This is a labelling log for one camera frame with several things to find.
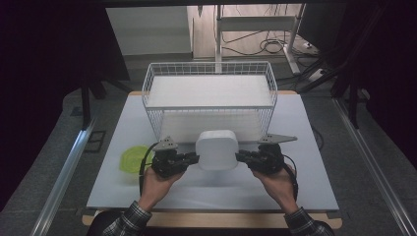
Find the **plaid sleeve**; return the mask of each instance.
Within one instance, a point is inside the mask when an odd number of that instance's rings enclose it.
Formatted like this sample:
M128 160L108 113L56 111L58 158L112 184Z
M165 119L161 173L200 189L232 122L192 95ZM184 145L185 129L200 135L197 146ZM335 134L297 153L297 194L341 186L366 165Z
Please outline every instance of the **plaid sleeve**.
M142 210L134 201L118 219L104 229L102 235L141 235L151 217L151 213Z
M301 207L292 214L284 215L291 234L294 236L333 236L331 228L324 222L315 221Z

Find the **aluminum rail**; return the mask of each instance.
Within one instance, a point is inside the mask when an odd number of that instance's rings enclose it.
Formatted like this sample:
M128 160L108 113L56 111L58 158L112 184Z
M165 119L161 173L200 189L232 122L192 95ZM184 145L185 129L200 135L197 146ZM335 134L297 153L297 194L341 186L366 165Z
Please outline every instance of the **aluminum rail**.
M349 121L347 114L347 109L339 99L333 100L334 105L339 112L349 134L351 135L356 147L359 149L363 160L365 161L366 166L368 167L369 172L371 173L375 183L378 186L384 200L387 203L389 210L391 211L396 223L398 224L403 235L417 235L417 231L411 218L408 215L404 205L401 202L401 199L395 193L394 189L390 185L387 177L385 176L380 165L377 163L374 155L369 149L365 139L361 135L360 130L355 129L352 123Z
M94 127L95 120L96 116L93 116L87 128L79 132L76 141L74 142L74 145L67 157L67 160L65 161L64 166L59 173L52 191L50 192L49 197L46 200L46 203L43 206L43 209L40 212L40 215L37 218L36 224L34 225L30 235L40 236L46 235L48 232L55 213L61 204L65 192L67 191L68 185L71 181L80 157L83 154L86 143L89 140L89 135L91 134L92 128Z

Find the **wrist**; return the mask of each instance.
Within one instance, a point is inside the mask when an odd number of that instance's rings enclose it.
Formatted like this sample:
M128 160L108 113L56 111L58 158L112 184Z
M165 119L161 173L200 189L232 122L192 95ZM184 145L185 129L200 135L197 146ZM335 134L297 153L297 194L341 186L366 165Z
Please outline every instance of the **wrist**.
M140 198L138 200L138 206L146 212L151 212L155 205L156 203L152 199Z
M278 204L285 214L291 214L299 209L294 199L280 200Z

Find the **white table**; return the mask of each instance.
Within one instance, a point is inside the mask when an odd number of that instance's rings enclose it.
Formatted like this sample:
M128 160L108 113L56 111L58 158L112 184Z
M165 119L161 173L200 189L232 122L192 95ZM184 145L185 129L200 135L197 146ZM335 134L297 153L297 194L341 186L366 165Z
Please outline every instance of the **white table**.
M278 96L268 132L298 138L298 141L281 144L282 153L290 156L297 165L300 187L297 204L309 212L338 210L300 95L280 94ZM119 170L120 156L123 151L132 146L150 146L155 142L156 138L143 107L142 97L137 93L132 93L127 98L91 190L87 207L126 208L133 200L136 200L139 196L138 174L128 174ZM255 150L257 146L253 144L239 148ZM193 147L187 146L179 147L178 150L186 152L192 149ZM239 163L233 170L218 172L204 171L198 165L190 166L184 176L174 184L165 199L155 207L155 211L160 212L231 214L236 212L277 213L277 209L278 205L268 196L261 182L253 177L244 163Z

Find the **green lid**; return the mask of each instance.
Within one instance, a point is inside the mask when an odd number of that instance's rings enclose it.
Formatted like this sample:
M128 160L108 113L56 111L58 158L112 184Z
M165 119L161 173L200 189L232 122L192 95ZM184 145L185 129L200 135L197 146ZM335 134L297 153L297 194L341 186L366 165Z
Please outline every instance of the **green lid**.
M148 147L146 146L134 146L125 150L122 154L122 158L120 159L120 170L128 173L138 173L147 150ZM146 164L151 164L152 158L153 153L151 151L148 155Z

